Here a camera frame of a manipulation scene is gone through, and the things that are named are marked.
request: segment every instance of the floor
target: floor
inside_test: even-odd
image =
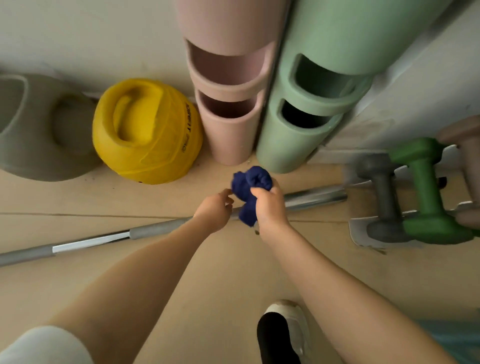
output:
[[[124,230],[190,216],[204,196],[229,186],[232,173],[203,150],[190,173],[157,186],[135,183],[105,166],[65,182],[0,172],[0,252]],[[341,166],[305,165],[277,176],[285,192],[342,182]],[[376,251],[350,239],[349,217],[374,211],[368,190],[348,202],[290,214],[293,226],[341,267],[413,318],[475,319],[480,307],[479,241],[456,246]],[[404,209],[415,206],[400,191]],[[447,207],[468,199],[460,177],[443,191]],[[0,349],[42,324],[110,265],[155,238],[125,241],[0,268]],[[259,363],[256,323],[278,299],[302,300],[252,229],[238,221],[200,247],[136,363]],[[315,362],[340,363],[310,314]]]

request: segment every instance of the gray kettlebell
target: gray kettlebell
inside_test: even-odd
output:
[[[95,104],[53,77],[0,75],[0,169],[63,181],[101,163],[92,143]]]

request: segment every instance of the yellow medicine ball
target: yellow medicine ball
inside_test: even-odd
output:
[[[100,98],[93,120],[93,144],[120,176],[159,184],[187,174],[203,141],[200,116],[175,88],[130,79]]]

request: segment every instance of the navy towel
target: navy towel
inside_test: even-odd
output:
[[[272,186],[272,177],[259,166],[253,166],[246,172],[237,172],[233,175],[232,192],[236,197],[245,202],[239,213],[239,218],[242,222],[252,227],[257,221],[255,210],[257,198],[252,195],[250,188],[262,187],[270,191]]]

